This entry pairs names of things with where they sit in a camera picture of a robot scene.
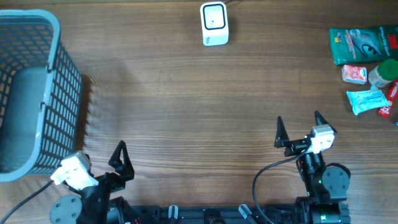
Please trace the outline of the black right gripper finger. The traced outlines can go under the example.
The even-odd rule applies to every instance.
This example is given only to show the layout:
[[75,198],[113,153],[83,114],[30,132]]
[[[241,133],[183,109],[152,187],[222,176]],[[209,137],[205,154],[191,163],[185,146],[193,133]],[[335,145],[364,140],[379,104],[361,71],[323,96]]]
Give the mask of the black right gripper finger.
[[315,123],[317,126],[329,125],[329,127],[333,130],[334,134],[338,133],[337,130],[332,125],[329,124],[329,122],[320,114],[318,110],[315,110],[314,116],[315,116]]
[[289,136],[287,134],[284,122],[281,116],[277,117],[277,130],[275,135],[274,147],[282,148],[290,144]]

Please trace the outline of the teal white packet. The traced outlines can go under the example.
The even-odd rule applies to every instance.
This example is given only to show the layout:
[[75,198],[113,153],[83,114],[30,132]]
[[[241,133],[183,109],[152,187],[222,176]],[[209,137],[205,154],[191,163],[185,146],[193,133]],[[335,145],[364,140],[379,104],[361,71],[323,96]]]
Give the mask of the teal white packet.
[[352,111],[356,116],[362,112],[388,105],[382,90],[375,86],[365,91],[347,91],[346,94],[352,106]]

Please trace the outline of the orange white small box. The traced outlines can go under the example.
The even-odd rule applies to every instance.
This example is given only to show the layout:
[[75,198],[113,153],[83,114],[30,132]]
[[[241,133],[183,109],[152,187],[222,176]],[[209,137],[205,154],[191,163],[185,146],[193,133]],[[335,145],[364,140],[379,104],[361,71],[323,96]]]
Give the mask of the orange white small box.
[[342,67],[342,79],[344,82],[364,85],[368,81],[366,67],[344,65]]

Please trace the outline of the red Nescafe sachet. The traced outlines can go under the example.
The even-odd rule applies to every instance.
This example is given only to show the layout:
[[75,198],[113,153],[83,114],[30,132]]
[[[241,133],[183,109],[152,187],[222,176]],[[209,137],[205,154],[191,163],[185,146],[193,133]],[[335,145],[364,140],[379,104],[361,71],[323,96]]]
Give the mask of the red Nescafe sachet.
[[397,98],[397,90],[398,90],[397,80],[394,80],[386,96],[388,105],[380,108],[378,111],[378,114],[383,118],[388,119],[390,117],[392,106],[394,105],[394,102]]

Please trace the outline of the green cap white bottle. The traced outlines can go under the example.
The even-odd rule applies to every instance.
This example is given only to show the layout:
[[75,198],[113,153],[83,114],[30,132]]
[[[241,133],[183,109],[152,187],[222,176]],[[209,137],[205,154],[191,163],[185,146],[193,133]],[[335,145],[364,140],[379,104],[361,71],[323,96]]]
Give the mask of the green cap white bottle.
[[378,88],[385,87],[396,79],[397,61],[391,58],[381,62],[368,74],[369,83]]

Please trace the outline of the green 3M gloves packet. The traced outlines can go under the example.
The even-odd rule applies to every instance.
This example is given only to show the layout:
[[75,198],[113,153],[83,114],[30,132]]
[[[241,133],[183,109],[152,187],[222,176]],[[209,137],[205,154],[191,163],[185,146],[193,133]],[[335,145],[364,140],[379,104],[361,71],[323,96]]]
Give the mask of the green 3M gloves packet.
[[329,29],[335,65],[397,60],[397,26]]

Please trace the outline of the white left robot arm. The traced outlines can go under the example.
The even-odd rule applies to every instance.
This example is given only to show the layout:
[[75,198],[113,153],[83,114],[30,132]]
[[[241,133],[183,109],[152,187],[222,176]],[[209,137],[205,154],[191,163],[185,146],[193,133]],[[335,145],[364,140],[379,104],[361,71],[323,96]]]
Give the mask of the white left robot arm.
[[140,223],[137,212],[122,197],[110,199],[134,178],[126,143],[120,141],[108,164],[114,172],[95,177],[91,161],[83,151],[65,157],[51,175],[54,184],[64,184],[72,192],[58,199],[51,208],[52,223]]

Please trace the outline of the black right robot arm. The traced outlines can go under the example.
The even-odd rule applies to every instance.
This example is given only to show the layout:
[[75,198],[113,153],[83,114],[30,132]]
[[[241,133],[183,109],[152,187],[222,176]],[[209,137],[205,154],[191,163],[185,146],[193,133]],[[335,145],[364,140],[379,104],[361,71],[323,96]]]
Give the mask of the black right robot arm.
[[336,223],[351,222],[347,200],[350,170],[339,164],[326,164],[322,152],[333,146],[337,131],[318,112],[315,125],[303,139],[290,140],[282,118],[277,118],[276,148],[285,149],[284,156],[295,156],[296,166],[307,191],[306,197],[297,197],[293,204],[268,209],[274,212],[275,223]]

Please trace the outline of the white barcode scanner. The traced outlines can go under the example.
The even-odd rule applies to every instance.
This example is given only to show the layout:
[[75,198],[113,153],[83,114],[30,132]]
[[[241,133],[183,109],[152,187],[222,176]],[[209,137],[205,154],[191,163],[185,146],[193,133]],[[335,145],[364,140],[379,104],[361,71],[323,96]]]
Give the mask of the white barcode scanner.
[[224,45],[229,41],[228,14],[224,2],[202,4],[200,17],[204,46]]

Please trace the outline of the grey plastic mesh basket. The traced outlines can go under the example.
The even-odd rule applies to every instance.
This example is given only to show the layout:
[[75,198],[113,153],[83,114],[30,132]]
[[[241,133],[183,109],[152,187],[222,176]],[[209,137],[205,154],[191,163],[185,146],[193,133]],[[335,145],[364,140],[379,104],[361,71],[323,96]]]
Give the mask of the grey plastic mesh basket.
[[51,12],[1,11],[1,182],[52,175],[74,151],[82,90]]

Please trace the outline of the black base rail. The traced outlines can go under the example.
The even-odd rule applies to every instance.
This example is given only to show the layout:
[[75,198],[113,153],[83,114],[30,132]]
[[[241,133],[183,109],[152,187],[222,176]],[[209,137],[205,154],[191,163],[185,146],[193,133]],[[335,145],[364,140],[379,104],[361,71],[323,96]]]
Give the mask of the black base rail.
[[112,205],[104,219],[84,216],[78,223],[266,223],[252,207],[170,207]]

